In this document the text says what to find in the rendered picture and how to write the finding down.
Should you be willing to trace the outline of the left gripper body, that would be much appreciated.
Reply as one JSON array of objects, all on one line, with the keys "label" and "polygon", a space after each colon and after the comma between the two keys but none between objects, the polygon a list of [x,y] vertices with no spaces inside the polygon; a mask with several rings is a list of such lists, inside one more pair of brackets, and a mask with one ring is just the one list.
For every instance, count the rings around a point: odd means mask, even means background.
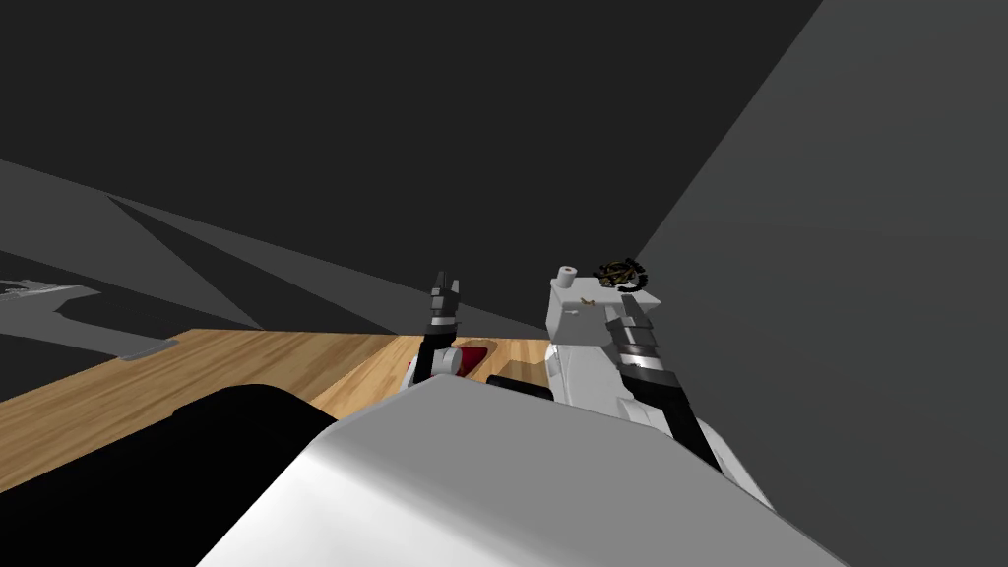
[{"label": "left gripper body", "polygon": [[429,325],[432,327],[456,325],[459,305],[460,294],[455,289],[447,287],[431,289]]}]

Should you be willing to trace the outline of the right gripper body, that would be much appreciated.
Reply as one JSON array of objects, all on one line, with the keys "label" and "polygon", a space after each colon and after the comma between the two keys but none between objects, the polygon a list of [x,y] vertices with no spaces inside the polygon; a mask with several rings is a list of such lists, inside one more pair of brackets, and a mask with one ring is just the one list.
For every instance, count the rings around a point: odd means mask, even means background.
[{"label": "right gripper body", "polygon": [[605,327],[621,355],[658,356],[658,343],[649,320],[632,294],[622,294],[622,310],[606,308]]}]

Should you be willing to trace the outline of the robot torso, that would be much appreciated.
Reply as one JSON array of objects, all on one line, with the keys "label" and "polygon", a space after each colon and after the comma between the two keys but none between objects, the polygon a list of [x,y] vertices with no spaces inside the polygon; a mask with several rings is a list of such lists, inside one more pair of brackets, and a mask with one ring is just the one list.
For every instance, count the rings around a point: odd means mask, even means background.
[{"label": "robot torso", "polygon": [[455,376],[321,433],[197,567],[847,567],[667,434]]}]

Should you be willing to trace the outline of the wooden table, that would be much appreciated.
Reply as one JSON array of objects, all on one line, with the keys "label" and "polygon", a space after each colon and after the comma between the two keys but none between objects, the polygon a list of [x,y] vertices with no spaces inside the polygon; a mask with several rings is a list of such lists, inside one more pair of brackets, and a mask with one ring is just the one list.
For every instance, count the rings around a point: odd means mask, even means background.
[{"label": "wooden table", "polygon": [[196,329],[0,403],[0,492],[236,384],[271,384],[342,419],[400,390],[418,336]]}]

